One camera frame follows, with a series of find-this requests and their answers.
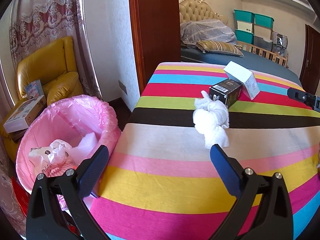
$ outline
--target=wall outlet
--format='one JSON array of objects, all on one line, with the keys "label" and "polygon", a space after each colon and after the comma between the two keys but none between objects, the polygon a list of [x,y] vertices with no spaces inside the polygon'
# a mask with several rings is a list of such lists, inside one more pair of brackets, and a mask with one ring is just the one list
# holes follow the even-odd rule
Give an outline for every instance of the wall outlet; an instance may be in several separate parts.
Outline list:
[{"label": "wall outlet", "polygon": [[118,80],[118,82],[119,82],[119,87],[123,90],[123,92],[126,93],[126,95],[128,95],[127,88],[125,87],[125,85],[120,80]]}]

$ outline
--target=blue mattress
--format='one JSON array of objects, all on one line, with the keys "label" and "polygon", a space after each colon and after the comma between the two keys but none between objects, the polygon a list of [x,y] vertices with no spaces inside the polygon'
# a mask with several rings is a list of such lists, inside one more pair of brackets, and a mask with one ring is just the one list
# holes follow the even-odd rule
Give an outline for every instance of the blue mattress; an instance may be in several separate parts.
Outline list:
[{"label": "blue mattress", "polygon": [[291,70],[280,66],[279,64],[260,57],[259,55],[243,51],[244,57],[236,57],[231,55],[222,55],[216,53],[202,53],[199,49],[188,49],[181,47],[181,61],[194,63],[209,63],[218,65],[227,65],[230,61],[255,71],[278,76],[301,86],[298,76]]}]

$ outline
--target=pink plastic bag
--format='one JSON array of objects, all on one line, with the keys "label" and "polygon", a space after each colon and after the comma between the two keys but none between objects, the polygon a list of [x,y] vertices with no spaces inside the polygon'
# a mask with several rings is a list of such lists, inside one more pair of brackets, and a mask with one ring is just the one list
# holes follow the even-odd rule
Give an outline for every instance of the pink plastic bag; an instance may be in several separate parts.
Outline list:
[{"label": "pink plastic bag", "polygon": [[[21,185],[31,194],[36,176],[33,164],[28,159],[31,148],[49,146],[56,139],[68,142],[72,147],[78,146],[81,139],[94,132],[98,144],[90,152],[90,158],[100,145],[108,147],[109,155],[119,139],[121,130],[118,127],[116,113],[108,103],[96,97],[80,95],[62,99],[48,106],[31,124],[21,140],[16,171]],[[63,210],[67,207],[59,197]]]}]

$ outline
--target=green storage bin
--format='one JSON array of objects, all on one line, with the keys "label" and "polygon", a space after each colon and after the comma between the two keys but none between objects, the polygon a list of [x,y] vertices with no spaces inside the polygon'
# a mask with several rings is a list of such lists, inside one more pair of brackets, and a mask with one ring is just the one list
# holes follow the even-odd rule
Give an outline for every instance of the green storage bin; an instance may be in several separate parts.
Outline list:
[{"label": "green storage bin", "polygon": [[254,23],[254,14],[244,10],[234,10],[237,21]]},{"label": "green storage bin", "polygon": [[267,28],[273,28],[273,22],[275,21],[272,17],[255,13],[254,14],[255,23]]},{"label": "green storage bin", "polygon": [[243,41],[249,44],[253,44],[253,33],[236,30],[236,37],[238,41]]}]

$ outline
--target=blue stripe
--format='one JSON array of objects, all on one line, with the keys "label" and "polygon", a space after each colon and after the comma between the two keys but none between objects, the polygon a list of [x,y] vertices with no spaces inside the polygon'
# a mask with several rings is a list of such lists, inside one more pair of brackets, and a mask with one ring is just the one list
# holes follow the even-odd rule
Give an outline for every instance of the blue stripe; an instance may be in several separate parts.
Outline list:
[{"label": "blue stripe", "polygon": [[[153,74],[149,83],[173,83],[173,84],[195,84],[195,85],[214,85],[226,78],[198,75],[175,75],[175,74]],[[260,91],[287,95],[287,89],[258,83]]]},{"label": "blue stripe", "polygon": [[297,213],[293,215],[293,239],[306,228],[320,204],[320,191]]},{"label": "blue stripe", "polygon": [[120,237],[117,237],[117,236],[114,236],[114,235],[111,235],[111,234],[108,234],[108,233],[106,233],[106,234],[107,234],[107,236],[109,236],[109,238],[111,240],[125,240],[123,238],[120,238]]}]

